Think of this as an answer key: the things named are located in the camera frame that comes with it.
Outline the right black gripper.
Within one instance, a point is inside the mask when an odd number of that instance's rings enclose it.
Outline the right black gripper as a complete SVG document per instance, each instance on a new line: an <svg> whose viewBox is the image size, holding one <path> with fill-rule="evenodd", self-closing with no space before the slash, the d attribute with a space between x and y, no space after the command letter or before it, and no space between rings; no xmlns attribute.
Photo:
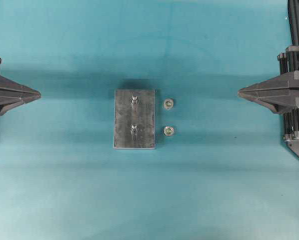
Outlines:
<svg viewBox="0 0 299 240"><path fill-rule="evenodd" d="M240 89L239 97L283 114L286 142L299 141L299 46L277 56L281 75Z"/></svg>

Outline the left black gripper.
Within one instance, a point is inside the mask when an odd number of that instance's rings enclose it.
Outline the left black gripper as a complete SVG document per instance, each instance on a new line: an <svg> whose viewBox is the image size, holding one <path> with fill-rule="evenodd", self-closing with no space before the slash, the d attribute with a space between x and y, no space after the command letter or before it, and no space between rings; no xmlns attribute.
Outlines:
<svg viewBox="0 0 299 240"><path fill-rule="evenodd" d="M19 84L0 75L0 91L12 96L19 97L2 97L0 96L0 117L7 111L19 107L21 105L33 102L41 98L41 93L37 90Z"/></svg>

